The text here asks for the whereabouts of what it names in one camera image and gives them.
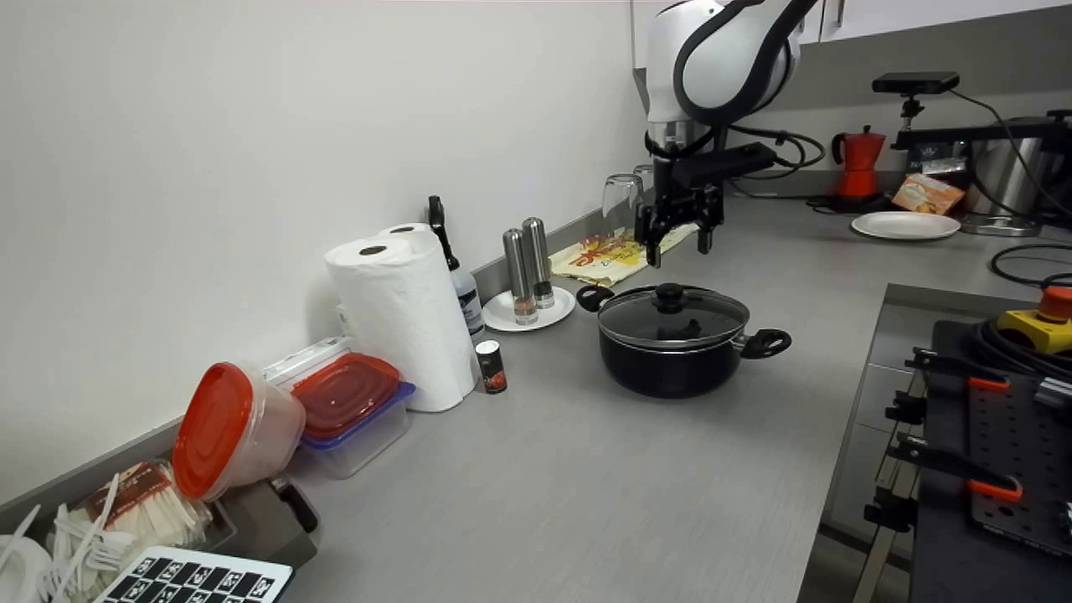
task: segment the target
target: paper towel roll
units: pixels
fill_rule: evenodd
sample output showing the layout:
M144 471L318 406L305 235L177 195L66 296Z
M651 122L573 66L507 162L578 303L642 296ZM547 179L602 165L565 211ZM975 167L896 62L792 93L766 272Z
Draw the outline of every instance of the paper towel roll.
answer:
M326 260L356 345L394 363L420 389L408 407L445 413L473 390L473 341L425 225L338 245Z

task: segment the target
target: plastic container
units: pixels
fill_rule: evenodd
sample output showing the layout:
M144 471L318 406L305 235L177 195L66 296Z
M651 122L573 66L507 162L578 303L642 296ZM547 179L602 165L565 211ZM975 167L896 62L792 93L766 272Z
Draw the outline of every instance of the plastic container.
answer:
M336 437L375 415L401 375L375 356L347 351L342 339L326 339L274 363L267 382L305 406L305 437Z
M318 457L336 480L356 476L408 427L413 415L404 406L413 390L414 385L401 382L375 415L336 437L303 437L303 453Z
M201 375L171 449L181 497L209 502L282 471L305 427L305 407L232 363Z

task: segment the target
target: white wall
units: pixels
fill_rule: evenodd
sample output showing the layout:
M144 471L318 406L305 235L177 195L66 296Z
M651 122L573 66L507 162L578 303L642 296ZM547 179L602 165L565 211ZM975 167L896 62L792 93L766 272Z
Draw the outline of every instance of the white wall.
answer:
M854 43L805 45L805 59L770 111L750 122L787 126L826 144L837 129L902 129L902 98L872 93L872 79L890 70L957 70L960 93L985 98L1005 116L1047 107L1072 107L1072 26L1061 19L981 19L916 32L872 37ZM993 116L957 98L921 98L916 126L993 122ZM906 154L885 152L880 167L896 171Z
M642 157L625 0L4 0L0 502L333 326L320 254L458 186L468 263Z

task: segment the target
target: kitchen counter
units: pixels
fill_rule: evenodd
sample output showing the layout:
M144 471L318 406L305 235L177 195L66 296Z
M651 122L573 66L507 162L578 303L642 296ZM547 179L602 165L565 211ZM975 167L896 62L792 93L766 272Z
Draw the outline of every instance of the kitchen counter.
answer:
M732 296L754 311L748 331L794 336L787 356L657 403L607 375L587 311L499 336L507 395L420 415L353 480L296 470L320 511L296 598L792 603L889 287L1033 299L988 275L1007 245L880 245L806 203L732 201L715 254L683 245L631 284Z

